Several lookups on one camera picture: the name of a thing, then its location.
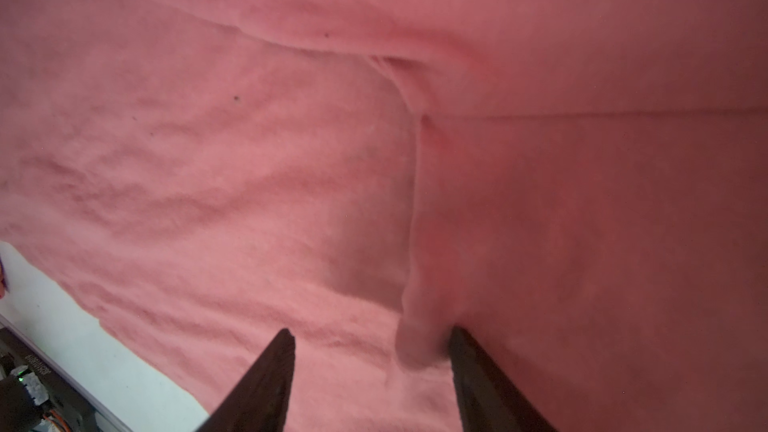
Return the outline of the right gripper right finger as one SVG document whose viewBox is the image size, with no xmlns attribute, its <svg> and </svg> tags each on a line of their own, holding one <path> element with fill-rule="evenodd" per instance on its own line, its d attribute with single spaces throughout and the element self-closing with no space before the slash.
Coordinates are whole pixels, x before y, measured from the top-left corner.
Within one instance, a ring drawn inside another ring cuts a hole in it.
<svg viewBox="0 0 768 432">
<path fill-rule="evenodd" d="M 457 406 L 464 432 L 555 432 L 465 329 L 448 344 Z"/>
</svg>

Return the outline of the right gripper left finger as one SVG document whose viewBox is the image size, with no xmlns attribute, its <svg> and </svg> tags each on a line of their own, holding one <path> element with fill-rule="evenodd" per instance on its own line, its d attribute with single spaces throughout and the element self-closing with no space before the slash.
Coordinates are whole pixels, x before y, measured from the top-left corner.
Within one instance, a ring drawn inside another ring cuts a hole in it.
<svg viewBox="0 0 768 432">
<path fill-rule="evenodd" d="M 283 432 L 295 360 L 295 337 L 283 328 L 197 431 Z"/>
</svg>

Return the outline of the pink t shirt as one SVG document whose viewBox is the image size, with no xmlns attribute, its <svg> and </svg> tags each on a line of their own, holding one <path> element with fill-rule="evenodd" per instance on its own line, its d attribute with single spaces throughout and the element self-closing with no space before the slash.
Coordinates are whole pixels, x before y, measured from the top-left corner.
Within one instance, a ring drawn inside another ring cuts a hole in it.
<svg viewBox="0 0 768 432">
<path fill-rule="evenodd" d="M 767 427 L 767 0 L 1 0 L 1 238 L 203 407 Z"/>
</svg>

